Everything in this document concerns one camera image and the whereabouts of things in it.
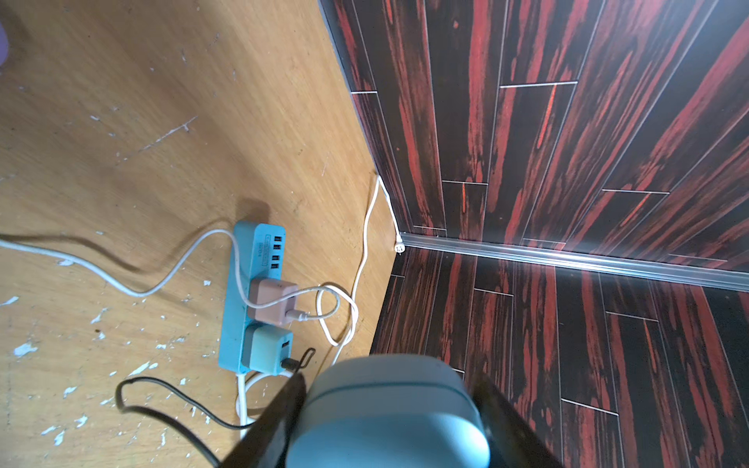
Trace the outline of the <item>teal USB charger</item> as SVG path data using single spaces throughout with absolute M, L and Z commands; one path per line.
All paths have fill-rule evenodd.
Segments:
M 245 331 L 240 364 L 243 374 L 261 372 L 279 376 L 291 358 L 293 333 L 275 325 L 253 322 Z

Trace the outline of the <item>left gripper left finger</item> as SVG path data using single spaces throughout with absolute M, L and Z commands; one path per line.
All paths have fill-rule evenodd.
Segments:
M 294 374 L 220 467 L 285 467 L 306 392 L 304 376 Z

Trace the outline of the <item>blue earbud case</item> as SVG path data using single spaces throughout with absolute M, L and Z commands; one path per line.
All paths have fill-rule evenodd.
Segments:
M 422 355 L 335 364 L 310 386 L 288 467 L 487 467 L 490 447 L 459 372 Z

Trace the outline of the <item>pink earbud case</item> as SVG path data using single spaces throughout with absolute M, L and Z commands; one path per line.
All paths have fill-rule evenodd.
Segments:
M 0 25 L 0 66 L 7 62 L 10 54 L 10 44 L 7 32 L 3 25 Z

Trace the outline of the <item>pink USB charger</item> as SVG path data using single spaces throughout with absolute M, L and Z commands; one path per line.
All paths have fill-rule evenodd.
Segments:
M 292 319 L 287 313 L 296 309 L 296 298 L 291 298 L 291 294 L 299 289 L 297 284 L 283 280 L 254 279 L 249 294 L 254 306 L 247 308 L 248 317 L 261 323 L 288 327 Z

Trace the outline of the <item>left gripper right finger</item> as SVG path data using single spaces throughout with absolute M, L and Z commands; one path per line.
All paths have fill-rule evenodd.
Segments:
M 564 467 L 487 374 L 476 376 L 471 392 L 488 440 L 490 467 Z

